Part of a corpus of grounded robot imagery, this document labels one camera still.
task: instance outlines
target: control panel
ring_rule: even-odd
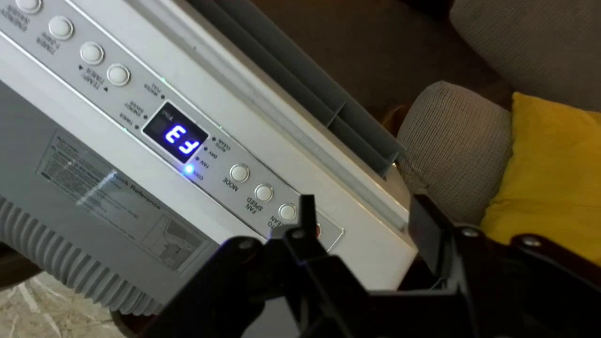
[[[260,234],[297,221],[299,191],[76,3],[0,0],[0,33]],[[327,247],[344,232],[320,227]]]

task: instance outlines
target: digital display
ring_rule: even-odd
[[[209,133],[190,122],[172,103],[166,103],[157,112],[157,116],[145,127],[145,133],[183,163],[187,163],[209,137]]]

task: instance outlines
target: button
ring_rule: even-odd
[[[125,86],[130,82],[132,78],[132,71],[123,65],[123,63],[113,63],[110,69],[108,69],[108,78],[110,82],[113,82],[115,86]]]
[[[83,43],[80,56],[87,63],[102,63],[106,60],[106,48],[95,41]]]
[[[296,221],[296,219],[297,219],[297,210],[296,210],[296,206],[292,206],[292,204],[282,204],[282,206],[279,208],[279,214],[281,214],[281,217],[286,219],[286,221]]]
[[[70,18],[66,16],[53,16],[51,24],[50,24],[50,31],[51,35],[55,35],[57,39],[70,39],[76,31],[76,26]]]
[[[256,187],[256,197],[260,200],[271,202],[271,200],[275,200],[275,189],[271,185],[267,185],[267,184],[260,184]]]
[[[243,163],[235,163],[232,168],[230,168],[230,176],[237,182],[247,182],[250,178],[250,168]]]
[[[18,7],[25,13],[40,13],[42,0],[18,0]]]

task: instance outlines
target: white air conditioner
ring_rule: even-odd
[[[249,1],[0,0],[3,242],[157,313],[219,244],[267,240],[314,193],[324,245],[395,289],[416,257],[395,138],[262,24]]]

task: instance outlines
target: gray fabric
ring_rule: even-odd
[[[455,0],[451,22],[515,88],[601,110],[600,0]]]
[[[512,153],[512,114],[451,82],[431,84],[401,131],[399,168],[453,219],[480,223]]]

